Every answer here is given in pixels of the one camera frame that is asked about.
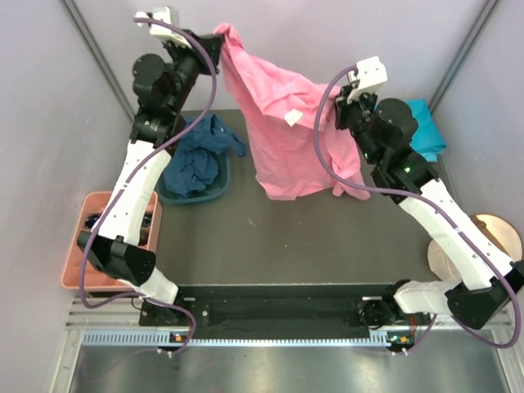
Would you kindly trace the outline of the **pink t shirt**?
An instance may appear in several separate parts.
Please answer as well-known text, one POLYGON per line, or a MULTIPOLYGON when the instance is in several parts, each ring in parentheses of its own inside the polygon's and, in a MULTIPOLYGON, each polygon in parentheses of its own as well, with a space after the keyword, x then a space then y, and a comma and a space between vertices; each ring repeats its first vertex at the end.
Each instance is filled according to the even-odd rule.
POLYGON ((367 200, 369 192, 336 181, 322 167, 314 149, 318 143, 324 160, 338 176, 364 185, 355 140, 335 127, 333 100, 340 89, 330 92, 315 135, 314 119, 325 85, 249 54, 228 23, 219 24, 214 32, 224 37, 221 74, 244 116, 255 179, 267 197, 292 201, 330 189, 336 197, 346 193, 367 200))

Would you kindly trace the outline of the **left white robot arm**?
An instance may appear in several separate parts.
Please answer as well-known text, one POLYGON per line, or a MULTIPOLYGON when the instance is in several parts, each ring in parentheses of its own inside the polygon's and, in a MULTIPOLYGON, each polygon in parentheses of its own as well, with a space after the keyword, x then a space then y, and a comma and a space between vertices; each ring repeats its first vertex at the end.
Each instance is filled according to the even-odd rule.
POLYGON ((102 215, 90 231, 81 231, 77 245, 83 252, 79 292, 85 293, 88 266, 130 287, 157 306, 157 314, 174 325, 185 317, 177 300, 178 286, 157 267, 156 256, 139 246, 143 217, 174 144, 192 130, 181 110, 200 75, 216 77, 222 35, 198 36, 185 29, 162 37, 171 60, 148 53, 133 64, 133 92, 138 110, 129 135, 120 175, 102 215))

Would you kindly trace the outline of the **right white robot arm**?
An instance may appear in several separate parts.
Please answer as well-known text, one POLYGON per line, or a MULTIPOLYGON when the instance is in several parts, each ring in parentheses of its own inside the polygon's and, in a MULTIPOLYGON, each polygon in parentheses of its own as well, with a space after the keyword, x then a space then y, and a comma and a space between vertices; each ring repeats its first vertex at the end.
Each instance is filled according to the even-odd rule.
POLYGON ((374 93, 351 98, 344 89, 335 99, 336 127, 349 129, 372 178, 381 190, 413 217, 449 257, 458 278, 396 283, 382 303, 393 324, 411 314, 447 314, 479 330, 509 301, 508 289, 523 286, 523 263, 503 253, 448 193, 438 173, 411 146, 418 122, 406 102, 378 100, 374 93))

